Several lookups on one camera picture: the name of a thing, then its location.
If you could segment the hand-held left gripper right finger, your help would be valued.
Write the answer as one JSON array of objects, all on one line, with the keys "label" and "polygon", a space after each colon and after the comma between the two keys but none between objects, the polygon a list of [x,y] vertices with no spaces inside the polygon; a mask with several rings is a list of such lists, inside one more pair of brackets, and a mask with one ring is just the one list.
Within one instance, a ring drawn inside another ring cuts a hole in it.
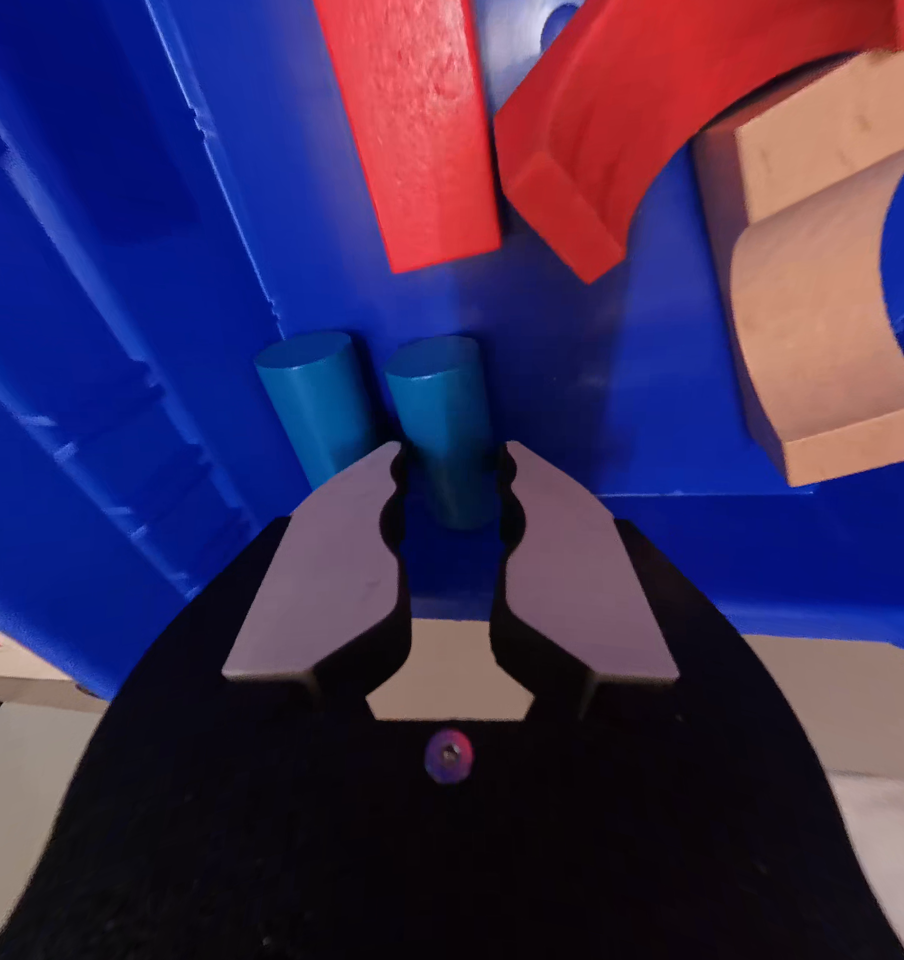
[{"label": "hand-held left gripper right finger", "polygon": [[559,716],[671,690],[678,666],[611,511],[516,440],[502,448],[498,484],[497,665]]}]

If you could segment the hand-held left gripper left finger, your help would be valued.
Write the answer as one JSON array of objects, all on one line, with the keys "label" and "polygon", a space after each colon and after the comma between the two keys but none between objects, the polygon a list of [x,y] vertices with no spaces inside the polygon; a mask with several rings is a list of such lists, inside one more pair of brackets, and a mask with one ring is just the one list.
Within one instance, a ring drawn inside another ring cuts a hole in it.
[{"label": "hand-held left gripper left finger", "polygon": [[316,702],[363,700],[411,648],[406,451],[388,441],[290,515],[222,666],[237,683],[295,683]]}]

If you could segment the teal wooden cylinder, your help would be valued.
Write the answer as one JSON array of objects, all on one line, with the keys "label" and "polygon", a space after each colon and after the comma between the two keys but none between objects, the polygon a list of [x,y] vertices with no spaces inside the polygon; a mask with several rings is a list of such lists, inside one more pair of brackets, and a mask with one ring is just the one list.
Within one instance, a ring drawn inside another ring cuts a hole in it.
[{"label": "teal wooden cylinder", "polygon": [[478,342],[462,335],[411,342],[384,372],[437,521],[457,531],[491,522],[496,452]]},{"label": "teal wooden cylinder", "polygon": [[258,353],[255,367],[312,489],[379,444],[350,335],[298,334]]}]

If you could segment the blue plastic bin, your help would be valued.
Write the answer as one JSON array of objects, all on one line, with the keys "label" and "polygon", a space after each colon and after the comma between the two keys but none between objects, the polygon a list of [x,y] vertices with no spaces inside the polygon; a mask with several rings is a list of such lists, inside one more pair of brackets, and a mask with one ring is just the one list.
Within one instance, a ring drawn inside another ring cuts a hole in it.
[{"label": "blue plastic bin", "polygon": [[384,368],[480,346],[517,441],[742,634],[904,647],[904,462],[790,486],[751,435],[691,153],[581,282],[507,200],[494,118],[584,2],[470,2],[501,246],[391,270],[314,2],[0,2],[0,631],[105,700],[312,488],[255,367],[351,336],[409,446],[412,613],[487,619],[491,534],[439,532]]}]

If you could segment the natural wooden arch block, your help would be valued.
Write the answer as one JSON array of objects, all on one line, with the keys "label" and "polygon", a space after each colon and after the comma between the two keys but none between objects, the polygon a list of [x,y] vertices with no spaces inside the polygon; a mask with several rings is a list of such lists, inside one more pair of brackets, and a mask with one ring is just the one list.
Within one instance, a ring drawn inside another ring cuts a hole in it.
[{"label": "natural wooden arch block", "polygon": [[793,487],[904,462],[904,50],[776,80],[691,153],[753,438]]}]

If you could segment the red rectangular wooden block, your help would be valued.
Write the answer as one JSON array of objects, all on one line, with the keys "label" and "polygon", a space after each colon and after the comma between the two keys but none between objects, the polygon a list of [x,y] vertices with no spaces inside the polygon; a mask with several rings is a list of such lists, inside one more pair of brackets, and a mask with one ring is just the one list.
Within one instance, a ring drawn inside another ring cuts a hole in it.
[{"label": "red rectangular wooden block", "polygon": [[502,243],[477,32],[465,1],[316,1],[391,270]]}]

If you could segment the red wooden arch block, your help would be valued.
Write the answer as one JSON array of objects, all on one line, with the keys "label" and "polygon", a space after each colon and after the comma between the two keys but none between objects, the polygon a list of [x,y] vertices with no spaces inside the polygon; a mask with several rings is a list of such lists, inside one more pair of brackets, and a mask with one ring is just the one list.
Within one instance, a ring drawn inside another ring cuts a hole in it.
[{"label": "red wooden arch block", "polygon": [[588,1],[494,118],[507,200],[590,284],[672,156],[771,80],[904,50],[904,1]]}]

